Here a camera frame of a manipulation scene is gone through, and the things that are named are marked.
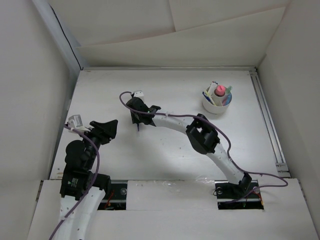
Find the yellow highlighter pen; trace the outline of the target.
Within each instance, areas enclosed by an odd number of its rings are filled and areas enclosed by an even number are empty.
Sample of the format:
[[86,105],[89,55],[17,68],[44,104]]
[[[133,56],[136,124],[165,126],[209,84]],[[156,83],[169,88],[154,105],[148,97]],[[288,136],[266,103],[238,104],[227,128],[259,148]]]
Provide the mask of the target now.
[[207,100],[208,100],[212,105],[215,106],[216,104],[215,104],[214,100],[212,99],[212,97],[209,95],[209,93],[208,93],[207,91],[205,91],[204,94],[205,94]]

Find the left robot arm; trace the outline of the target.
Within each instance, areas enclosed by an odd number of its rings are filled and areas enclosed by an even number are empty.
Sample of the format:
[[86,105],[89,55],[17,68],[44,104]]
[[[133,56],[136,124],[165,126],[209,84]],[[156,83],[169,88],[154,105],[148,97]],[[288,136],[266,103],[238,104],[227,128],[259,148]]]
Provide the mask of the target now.
[[81,137],[65,149],[65,168],[60,187],[58,224],[51,240],[86,240],[98,207],[111,194],[111,178],[100,174],[99,148],[116,137],[118,120],[90,122],[84,127],[80,115],[68,119],[64,128]]

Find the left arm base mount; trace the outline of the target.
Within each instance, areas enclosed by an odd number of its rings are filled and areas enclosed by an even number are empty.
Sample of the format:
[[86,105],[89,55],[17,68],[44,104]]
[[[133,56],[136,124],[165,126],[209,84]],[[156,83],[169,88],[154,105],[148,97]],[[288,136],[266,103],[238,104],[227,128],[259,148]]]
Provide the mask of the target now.
[[99,211],[124,211],[127,208],[128,181],[108,177],[106,194],[98,205]]

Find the blue correction tape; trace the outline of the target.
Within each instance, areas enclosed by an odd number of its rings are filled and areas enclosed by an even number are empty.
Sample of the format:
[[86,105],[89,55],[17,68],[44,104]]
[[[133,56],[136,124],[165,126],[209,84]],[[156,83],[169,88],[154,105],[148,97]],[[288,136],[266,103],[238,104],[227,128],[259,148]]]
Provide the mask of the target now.
[[223,105],[223,106],[227,106],[227,105],[231,102],[231,100],[232,100],[232,94],[230,93],[230,94],[228,94],[228,95],[226,96],[226,98],[223,100],[222,105]]

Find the blue gel pen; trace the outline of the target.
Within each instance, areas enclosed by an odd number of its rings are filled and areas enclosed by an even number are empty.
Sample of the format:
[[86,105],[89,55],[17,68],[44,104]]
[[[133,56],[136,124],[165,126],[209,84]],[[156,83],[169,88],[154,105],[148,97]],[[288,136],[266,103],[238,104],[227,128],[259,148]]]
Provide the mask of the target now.
[[215,106],[215,102],[213,101],[213,99],[207,94],[206,91],[202,92],[202,95],[204,96],[204,98],[213,106]]

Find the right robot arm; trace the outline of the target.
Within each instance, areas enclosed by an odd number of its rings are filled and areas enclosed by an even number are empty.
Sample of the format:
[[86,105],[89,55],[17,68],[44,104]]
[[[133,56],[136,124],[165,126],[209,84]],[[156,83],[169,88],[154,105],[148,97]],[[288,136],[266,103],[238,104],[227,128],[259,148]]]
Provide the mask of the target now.
[[232,193],[243,197],[249,192],[251,176],[231,160],[221,144],[216,128],[203,115],[176,115],[160,112],[159,106],[147,107],[139,97],[132,97],[125,107],[130,110],[134,124],[163,127],[185,134],[192,148],[210,158],[225,175]]

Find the green correction tape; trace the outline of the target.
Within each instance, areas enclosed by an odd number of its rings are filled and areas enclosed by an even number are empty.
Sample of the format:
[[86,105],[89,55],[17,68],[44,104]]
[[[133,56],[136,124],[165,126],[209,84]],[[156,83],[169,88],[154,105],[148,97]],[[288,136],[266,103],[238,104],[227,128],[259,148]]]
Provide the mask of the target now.
[[231,85],[228,86],[228,87],[225,89],[225,93],[226,93],[226,94],[230,94],[232,89],[233,89],[233,87],[232,87]]

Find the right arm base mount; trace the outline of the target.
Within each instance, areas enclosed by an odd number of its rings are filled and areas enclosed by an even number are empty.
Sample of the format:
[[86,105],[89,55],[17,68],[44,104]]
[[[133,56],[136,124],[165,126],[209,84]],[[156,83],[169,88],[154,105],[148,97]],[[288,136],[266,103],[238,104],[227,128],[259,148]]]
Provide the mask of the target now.
[[215,182],[213,195],[216,196],[218,210],[263,210],[264,203],[260,190],[251,190],[258,187],[258,181],[253,180],[244,192],[236,189],[237,185],[232,185],[227,181]]

